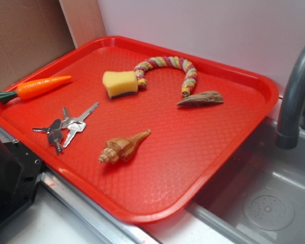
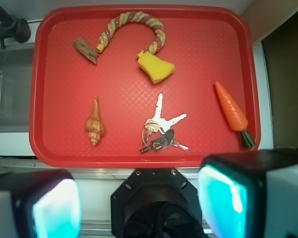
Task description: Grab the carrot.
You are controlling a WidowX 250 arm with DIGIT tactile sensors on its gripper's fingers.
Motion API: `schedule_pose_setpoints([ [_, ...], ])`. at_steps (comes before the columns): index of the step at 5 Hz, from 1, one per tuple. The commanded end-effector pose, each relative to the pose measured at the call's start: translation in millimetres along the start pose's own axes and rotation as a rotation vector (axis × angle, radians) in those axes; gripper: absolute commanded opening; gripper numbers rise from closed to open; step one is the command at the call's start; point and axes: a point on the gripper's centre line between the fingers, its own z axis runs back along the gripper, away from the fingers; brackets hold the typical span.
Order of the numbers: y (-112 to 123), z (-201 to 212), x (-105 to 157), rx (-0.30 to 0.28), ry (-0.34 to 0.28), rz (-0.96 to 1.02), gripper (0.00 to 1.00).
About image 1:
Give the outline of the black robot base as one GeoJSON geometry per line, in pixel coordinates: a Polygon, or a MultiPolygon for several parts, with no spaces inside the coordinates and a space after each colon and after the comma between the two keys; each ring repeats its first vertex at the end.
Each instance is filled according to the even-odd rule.
{"type": "Polygon", "coordinates": [[[0,228],[29,208],[43,161],[22,142],[0,140],[0,228]]]}

